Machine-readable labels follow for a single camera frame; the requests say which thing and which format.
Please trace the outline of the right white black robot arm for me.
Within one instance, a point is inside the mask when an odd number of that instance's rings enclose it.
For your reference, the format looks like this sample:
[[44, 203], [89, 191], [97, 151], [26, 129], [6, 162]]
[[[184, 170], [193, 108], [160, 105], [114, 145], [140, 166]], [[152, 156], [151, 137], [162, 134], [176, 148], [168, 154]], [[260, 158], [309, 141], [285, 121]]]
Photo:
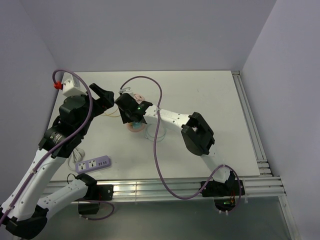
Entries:
[[237, 185], [237, 175], [214, 150], [214, 132], [204, 117], [198, 113], [181, 114], [161, 109], [131, 93], [121, 93], [115, 100], [122, 122], [131, 131], [144, 131], [153, 143], [165, 139], [167, 131], [181, 134], [186, 149], [200, 158], [214, 174], [206, 188], [213, 187], [222, 195], [229, 194]]

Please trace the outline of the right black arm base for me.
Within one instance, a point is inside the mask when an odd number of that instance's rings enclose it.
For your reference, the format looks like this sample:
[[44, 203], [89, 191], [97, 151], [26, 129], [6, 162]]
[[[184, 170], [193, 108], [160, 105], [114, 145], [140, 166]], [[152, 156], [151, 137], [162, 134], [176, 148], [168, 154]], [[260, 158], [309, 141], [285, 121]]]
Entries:
[[225, 183], [212, 180], [208, 182], [200, 194], [204, 198], [218, 197], [218, 200], [214, 200], [215, 207], [219, 211], [229, 212], [237, 205], [236, 197], [239, 197], [240, 195], [244, 196], [246, 194], [243, 181], [240, 180], [239, 182], [240, 185], [237, 179], [227, 180]]

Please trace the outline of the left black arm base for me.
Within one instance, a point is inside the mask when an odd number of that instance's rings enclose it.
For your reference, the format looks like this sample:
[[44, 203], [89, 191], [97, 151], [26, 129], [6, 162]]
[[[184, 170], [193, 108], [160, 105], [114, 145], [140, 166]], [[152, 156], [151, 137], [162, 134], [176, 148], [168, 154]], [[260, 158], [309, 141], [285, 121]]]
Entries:
[[[113, 199], [113, 193], [114, 186], [112, 184], [96, 185], [92, 192], [86, 194], [84, 199], [108, 202]], [[85, 216], [96, 215], [100, 208], [102, 208], [102, 203], [100, 202], [84, 202], [79, 203], [77, 206], [78, 213]]]

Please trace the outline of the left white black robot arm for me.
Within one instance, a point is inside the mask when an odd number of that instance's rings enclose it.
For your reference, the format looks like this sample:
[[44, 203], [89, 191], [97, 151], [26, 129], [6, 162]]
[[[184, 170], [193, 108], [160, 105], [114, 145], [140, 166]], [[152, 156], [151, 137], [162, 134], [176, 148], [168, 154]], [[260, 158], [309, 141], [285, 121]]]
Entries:
[[73, 201], [98, 202], [97, 181], [86, 173], [78, 174], [67, 186], [41, 197], [53, 175], [82, 142], [92, 120], [114, 106], [114, 93], [92, 83], [87, 92], [68, 96], [59, 115], [45, 132], [36, 155], [17, 188], [0, 206], [0, 223], [12, 235], [25, 240], [36, 237], [48, 220]]

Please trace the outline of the round pink power strip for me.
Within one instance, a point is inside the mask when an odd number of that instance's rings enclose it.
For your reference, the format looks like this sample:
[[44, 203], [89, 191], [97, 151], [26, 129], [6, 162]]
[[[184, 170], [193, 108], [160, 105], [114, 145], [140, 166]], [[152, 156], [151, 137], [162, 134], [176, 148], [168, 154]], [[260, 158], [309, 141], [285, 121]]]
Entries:
[[146, 125], [141, 122], [130, 122], [126, 124], [127, 129], [133, 133], [142, 131], [145, 128], [145, 126]]

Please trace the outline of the teal charger plug with cable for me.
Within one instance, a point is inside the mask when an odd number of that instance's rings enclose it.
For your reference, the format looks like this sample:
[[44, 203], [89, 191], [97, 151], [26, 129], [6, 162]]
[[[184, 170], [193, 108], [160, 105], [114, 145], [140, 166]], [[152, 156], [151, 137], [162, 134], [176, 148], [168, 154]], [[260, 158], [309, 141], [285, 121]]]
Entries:
[[132, 128], [133, 129], [139, 129], [142, 126], [140, 122], [133, 122], [132, 123]]

